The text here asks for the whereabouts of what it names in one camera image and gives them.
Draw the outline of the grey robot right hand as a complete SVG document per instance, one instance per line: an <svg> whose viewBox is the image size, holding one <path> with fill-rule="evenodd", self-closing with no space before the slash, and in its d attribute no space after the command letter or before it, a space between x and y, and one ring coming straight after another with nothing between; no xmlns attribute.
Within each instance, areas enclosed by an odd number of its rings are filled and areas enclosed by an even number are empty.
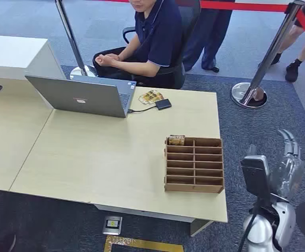
<svg viewBox="0 0 305 252"><path fill-rule="evenodd" d="M283 137L284 150L277 167L270 173L271 191L288 201L293 199L300 188L305 171L301 148L290 131L278 130Z"/></svg>

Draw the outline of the person's left hand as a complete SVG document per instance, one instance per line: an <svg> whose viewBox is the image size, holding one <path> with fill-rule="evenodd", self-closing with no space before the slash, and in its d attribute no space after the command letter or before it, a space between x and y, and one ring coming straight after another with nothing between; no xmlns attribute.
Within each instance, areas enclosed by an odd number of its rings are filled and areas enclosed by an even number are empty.
<svg viewBox="0 0 305 252"><path fill-rule="evenodd" d="M108 57L107 55L100 54L95 57L95 61L99 66L112 67L114 62L115 62L116 60L114 58Z"/></svg>

